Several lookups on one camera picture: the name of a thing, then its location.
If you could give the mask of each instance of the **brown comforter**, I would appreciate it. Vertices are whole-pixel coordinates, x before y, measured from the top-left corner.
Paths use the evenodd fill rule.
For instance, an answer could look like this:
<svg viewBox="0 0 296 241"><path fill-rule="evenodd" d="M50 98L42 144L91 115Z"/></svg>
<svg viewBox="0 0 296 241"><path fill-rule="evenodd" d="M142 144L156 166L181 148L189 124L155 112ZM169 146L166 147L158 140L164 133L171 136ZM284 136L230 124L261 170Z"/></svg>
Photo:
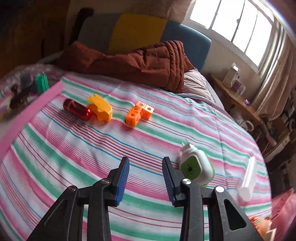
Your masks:
<svg viewBox="0 0 296 241"><path fill-rule="evenodd" d="M56 64L65 70L101 74L174 93L182 92L184 72L194 68L180 41L165 41L114 56L74 42Z"/></svg>

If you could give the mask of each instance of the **red metallic object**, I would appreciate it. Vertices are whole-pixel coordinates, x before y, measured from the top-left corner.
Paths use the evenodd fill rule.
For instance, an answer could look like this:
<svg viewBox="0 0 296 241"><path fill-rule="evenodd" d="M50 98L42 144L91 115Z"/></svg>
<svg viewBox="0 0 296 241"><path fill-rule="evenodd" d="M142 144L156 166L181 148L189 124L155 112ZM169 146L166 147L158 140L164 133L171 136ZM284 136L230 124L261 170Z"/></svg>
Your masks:
<svg viewBox="0 0 296 241"><path fill-rule="evenodd" d="M63 103L64 110L71 113L72 115L82 119L89 120L91 118L91 110L74 100L66 99Z"/></svg>

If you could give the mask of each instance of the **white tube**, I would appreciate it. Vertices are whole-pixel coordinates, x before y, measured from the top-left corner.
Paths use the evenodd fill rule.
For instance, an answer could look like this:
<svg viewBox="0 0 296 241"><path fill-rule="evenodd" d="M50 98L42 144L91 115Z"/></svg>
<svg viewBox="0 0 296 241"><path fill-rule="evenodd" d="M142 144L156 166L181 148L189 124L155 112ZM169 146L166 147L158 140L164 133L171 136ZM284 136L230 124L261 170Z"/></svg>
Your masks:
<svg viewBox="0 0 296 241"><path fill-rule="evenodd" d="M244 176L242 186L239 190L241 198L249 202L252 198L253 190L256 183L257 162L254 156L250 157L246 174Z"/></svg>

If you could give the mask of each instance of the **window pane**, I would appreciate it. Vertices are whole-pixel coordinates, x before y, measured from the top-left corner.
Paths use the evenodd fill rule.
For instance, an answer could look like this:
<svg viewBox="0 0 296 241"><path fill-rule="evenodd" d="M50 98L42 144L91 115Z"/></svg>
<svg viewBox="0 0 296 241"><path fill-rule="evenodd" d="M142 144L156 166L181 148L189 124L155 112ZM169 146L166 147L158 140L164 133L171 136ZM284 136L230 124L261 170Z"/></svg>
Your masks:
<svg viewBox="0 0 296 241"><path fill-rule="evenodd" d="M253 2L257 4L259 8L261 8L266 13L266 15L270 17L272 21L274 21L274 15L268 7L266 7L260 0L253 0Z"/></svg>
<svg viewBox="0 0 296 241"><path fill-rule="evenodd" d="M222 0L212 30L231 41L243 5L244 0Z"/></svg>
<svg viewBox="0 0 296 241"><path fill-rule="evenodd" d="M190 19L209 28L220 0L196 0Z"/></svg>
<svg viewBox="0 0 296 241"><path fill-rule="evenodd" d="M239 28L233 39L233 44L241 51L245 52L250 37L252 35L257 17L257 8L249 1L245 2L244 11L239 23Z"/></svg>
<svg viewBox="0 0 296 241"><path fill-rule="evenodd" d="M254 33L246 51L246 55L257 66L259 66L261 59L264 55L265 49L267 47L271 33L271 28L272 26L270 22L267 20L267 18L264 17L264 15L261 12L258 12Z"/></svg>

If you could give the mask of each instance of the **orange cube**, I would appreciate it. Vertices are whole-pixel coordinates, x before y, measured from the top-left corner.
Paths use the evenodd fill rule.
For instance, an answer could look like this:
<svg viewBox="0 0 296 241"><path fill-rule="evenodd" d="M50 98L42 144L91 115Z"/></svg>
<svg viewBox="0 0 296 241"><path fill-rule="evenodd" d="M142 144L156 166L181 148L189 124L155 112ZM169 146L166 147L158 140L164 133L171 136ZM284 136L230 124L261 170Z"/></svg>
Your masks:
<svg viewBox="0 0 296 241"><path fill-rule="evenodd" d="M153 107L146 105L145 108L142 110L142 117L149 119L150 116L152 115L153 111L154 111Z"/></svg>
<svg viewBox="0 0 296 241"><path fill-rule="evenodd" d="M129 113L126 115L126 123L130 126L136 126L142 115L142 108L139 106L134 106L131 108Z"/></svg>
<svg viewBox="0 0 296 241"><path fill-rule="evenodd" d="M144 109L145 106L146 106L146 104L143 103L143 102L141 102L141 101L138 101L138 102L136 103L136 106L142 107L142 108Z"/></svg>

